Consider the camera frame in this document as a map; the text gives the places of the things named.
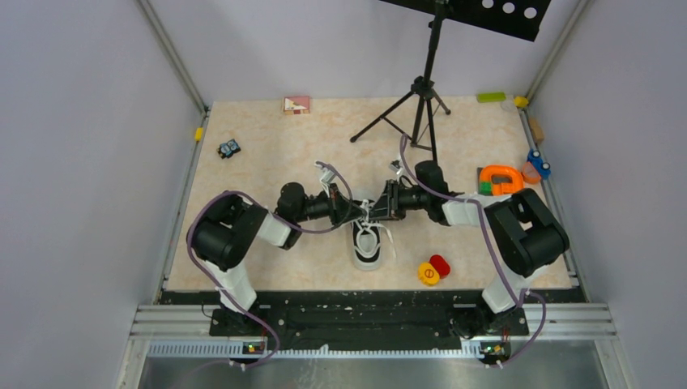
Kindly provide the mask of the red plastic cylinder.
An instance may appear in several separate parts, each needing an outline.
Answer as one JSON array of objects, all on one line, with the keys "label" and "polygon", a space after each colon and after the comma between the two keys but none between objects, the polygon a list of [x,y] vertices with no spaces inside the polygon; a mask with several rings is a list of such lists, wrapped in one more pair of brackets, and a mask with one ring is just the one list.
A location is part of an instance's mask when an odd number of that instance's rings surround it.
[{"label": "red plastic cylinder", "polygon": [[441,279],[445,279],[451,271],[450,264],[439,254],[432,255],[429,263],[437,271]]}]

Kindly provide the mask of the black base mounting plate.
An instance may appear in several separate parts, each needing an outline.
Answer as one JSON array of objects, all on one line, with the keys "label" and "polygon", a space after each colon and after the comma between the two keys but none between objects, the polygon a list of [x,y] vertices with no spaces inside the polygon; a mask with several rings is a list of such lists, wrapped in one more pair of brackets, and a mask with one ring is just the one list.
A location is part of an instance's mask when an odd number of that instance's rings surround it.
[{"label": "black base mounting plate", "polygon": [[164,292],[160,302],[198,306],[212,336],[279,338],[284,351],[447,350],[473,336],[529,336],[541,323],[524,308],[492,313],[479,290],[259,291],[249,312],[273,333],[222,307],[218,292]]}]

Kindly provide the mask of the small green block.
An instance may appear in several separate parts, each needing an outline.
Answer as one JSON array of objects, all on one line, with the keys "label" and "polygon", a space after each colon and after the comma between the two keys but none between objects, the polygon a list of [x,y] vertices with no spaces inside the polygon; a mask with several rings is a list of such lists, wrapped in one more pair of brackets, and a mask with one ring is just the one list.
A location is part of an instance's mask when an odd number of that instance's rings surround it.
[{"label": "small green block", "polygon": [[478,191],[480,195],[492,195],[493,184],[491,182],[480,182]]}]

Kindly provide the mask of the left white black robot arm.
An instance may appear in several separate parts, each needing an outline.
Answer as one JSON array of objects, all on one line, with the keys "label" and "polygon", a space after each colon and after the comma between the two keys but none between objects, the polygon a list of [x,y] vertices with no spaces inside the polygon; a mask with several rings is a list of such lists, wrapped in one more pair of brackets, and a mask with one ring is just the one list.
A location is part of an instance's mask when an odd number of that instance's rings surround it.
[{"label": "left white black robot arm", "polygon": [[186,235],[187,248],[218,287],[221,304],[231,310],[229,325],[249,335],[260,322],[259,312],[251,307],[257,293],[243,263],[254,241],[290,250],[304,233],[302,222],[328,219],[335,228],[364,215],[362,202],[346,198],[335,183],[307,195],[302,184],[289,182],[281,188],[273,212],[227,190],[198,215]]}]

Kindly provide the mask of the orange translucent cup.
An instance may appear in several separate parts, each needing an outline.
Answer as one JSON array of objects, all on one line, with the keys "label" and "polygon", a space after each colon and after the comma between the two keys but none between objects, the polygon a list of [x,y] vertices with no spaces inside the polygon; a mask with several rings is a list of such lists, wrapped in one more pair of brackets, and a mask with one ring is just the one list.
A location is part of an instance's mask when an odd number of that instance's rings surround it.
[{"label": "orange translucent cup", "polygon": [[542,180],[539,171],[531,162],[526,162],[523,165],[521,169],[521,175],[523,177],[523,181],[530,185],[538,184]]}]

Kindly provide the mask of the black perforated stand tray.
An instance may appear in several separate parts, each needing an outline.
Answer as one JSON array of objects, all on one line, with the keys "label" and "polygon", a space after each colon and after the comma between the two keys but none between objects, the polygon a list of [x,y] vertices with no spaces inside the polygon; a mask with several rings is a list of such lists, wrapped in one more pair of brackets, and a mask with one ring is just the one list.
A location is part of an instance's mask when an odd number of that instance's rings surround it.
[{"label": "black perforated stand tray", "polygon": [[386,3],[429,15],[439,14],[442,19],[449,19],[521,40],[535,41],[551,2],[549,0],[391,0],[386,1]]}]

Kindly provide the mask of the yellow plastic cylinder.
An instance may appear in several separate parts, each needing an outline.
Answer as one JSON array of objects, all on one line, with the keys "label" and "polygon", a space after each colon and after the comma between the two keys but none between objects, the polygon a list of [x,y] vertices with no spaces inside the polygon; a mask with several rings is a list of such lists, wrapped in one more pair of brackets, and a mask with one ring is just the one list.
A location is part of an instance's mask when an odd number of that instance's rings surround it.
[{"label": "yellow plastic cylinder", "polygon": [[441,281],[441,276],[436,268],[429,262],[423,262],[418,266],[417,278],[426,286],[434,286]]}]

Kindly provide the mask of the pink tangram puzzle box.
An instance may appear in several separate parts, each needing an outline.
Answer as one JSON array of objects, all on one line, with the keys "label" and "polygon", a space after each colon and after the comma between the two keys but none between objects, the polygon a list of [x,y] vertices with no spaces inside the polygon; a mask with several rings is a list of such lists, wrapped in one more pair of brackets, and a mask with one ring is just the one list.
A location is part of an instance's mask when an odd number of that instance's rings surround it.
[{"label": "pink tangram puzzle box", "polygon": [[283,112],[288,115],[309,114],[309,96],[286,96],[283,99]]}]

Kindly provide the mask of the green rectangular block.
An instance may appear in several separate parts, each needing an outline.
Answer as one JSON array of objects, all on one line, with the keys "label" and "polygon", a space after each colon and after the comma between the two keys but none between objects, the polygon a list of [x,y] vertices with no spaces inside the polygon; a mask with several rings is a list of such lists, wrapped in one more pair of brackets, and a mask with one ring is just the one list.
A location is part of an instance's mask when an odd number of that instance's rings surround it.
[{"label": "green rectangular block", "polygon": [[501,102],[507,99],[504,92],[483,92],[476,95],[476,100],[481,103]]}]

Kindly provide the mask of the small blue black toy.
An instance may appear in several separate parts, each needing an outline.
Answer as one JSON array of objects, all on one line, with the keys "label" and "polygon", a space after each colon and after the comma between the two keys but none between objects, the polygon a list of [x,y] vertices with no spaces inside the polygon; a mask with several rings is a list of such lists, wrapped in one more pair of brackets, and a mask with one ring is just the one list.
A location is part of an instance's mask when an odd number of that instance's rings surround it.
[{"label": "small blue black toy", "polygon": [[217,154],[221,159],[228,159],[241,151],[241,147],[235,139],[221,143],[217,148]]}]

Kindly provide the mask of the yellow corner block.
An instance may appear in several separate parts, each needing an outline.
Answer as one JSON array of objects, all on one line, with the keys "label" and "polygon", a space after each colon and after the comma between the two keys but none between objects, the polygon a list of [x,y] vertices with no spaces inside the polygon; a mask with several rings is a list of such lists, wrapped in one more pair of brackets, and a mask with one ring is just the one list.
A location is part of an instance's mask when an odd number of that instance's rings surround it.
[{"label": "yellow corner block", "polygon": [[517,108],[525,109],[530,104],[530,101],[525,96],[515,96],[513,103]]}]

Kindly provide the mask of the blue toy car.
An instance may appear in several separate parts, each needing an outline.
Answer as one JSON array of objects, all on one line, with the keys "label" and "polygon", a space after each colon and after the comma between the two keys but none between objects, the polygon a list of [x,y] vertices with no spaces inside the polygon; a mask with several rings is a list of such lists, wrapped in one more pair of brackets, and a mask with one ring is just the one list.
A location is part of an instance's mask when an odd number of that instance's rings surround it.
[{"label": "blue toy car", "polygon": [[527,161],[535,168],[542,179],[546,180],[551,174],[551,165],[544,160],[539,150],[531,149],[527,155]]}]

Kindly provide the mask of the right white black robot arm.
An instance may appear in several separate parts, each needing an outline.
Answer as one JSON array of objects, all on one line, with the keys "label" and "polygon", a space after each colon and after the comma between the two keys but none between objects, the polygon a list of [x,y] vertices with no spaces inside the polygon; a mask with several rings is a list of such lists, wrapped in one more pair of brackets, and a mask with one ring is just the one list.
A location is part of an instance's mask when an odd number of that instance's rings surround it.
[{"label": "right white black robot arm", "polygon": [[409,211],[423,210],[440,225],[480,228],[497,274],[482,291],[475,322],[486,334],[498,333],[508,322],[506,311],[523,303],[531,281],[569,249],[567,232],[530,188],[505,195],[455,193],[435,161],[422,161],[414,170],[414,184],[389,180],[366,216],[402,220]]}]

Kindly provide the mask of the wooden block on frame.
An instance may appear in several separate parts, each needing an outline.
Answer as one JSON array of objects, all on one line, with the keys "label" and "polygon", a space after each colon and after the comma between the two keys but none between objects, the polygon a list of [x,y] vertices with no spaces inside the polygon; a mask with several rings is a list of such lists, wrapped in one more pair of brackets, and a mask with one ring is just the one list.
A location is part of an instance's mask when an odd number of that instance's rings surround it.
[{"label": "wooden block on frame", "polygon": [[545,140],[545,134],[542,126],[536,118],[528,118],[528,124],[531,130],[531,136],[535,144],[542,144]]}]

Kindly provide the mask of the black tripod stand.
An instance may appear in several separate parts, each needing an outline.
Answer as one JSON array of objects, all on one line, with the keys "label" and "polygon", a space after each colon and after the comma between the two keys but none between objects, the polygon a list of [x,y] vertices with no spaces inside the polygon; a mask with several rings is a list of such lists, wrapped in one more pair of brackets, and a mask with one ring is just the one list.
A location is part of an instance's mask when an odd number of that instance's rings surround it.
[{"label": "black tripod stand", "polygon": [[[443,109],[446,115],[451,114],[451,110],[443,102],[441,97],[436,93],[434,89],[434,82],[431,80],[433,73],[433,65],[435,62],[437,48],[439,46],[440,35],[442,30],[443,21],[446,19],[448,10],[450,9],[449,1],[432,1],[433,4],[433,20],[429,23],[431,29],[431,34],[429,38],[429,47],[425,60],[424,73],[416,77],[410,86],[410,91],[397,100],[393,105],[391,105],[387,110],[377,116],[370,124],[360,130],[358,133],[353,135],[349,141],[355,143],[359,138],[365,135],[370,129],[376,126],[380,121],[386,122],[394,130],[400,133],[403,137],[410,139],[410,144],[412,147],[416,147],[422,150],[430,151],[432,153],[432,159],[434,162],[438,161],[437,158],[437,143],[435,135],[435,125],[434,125],[434,113],[433,104],[435,100],[438,103],[438,107]],[[416,108],[416,116],[413,124],[412,134],[409,135],[396,123],[389,119],[389,115],[399,108],[404,102],[406,102],[412,96],[418,96],[418,104]],[[423,114],[427,117],[427,127],[429,128],[429,138],[430,145],[424,146],[420,144],[420,124],[422,121]]]}]

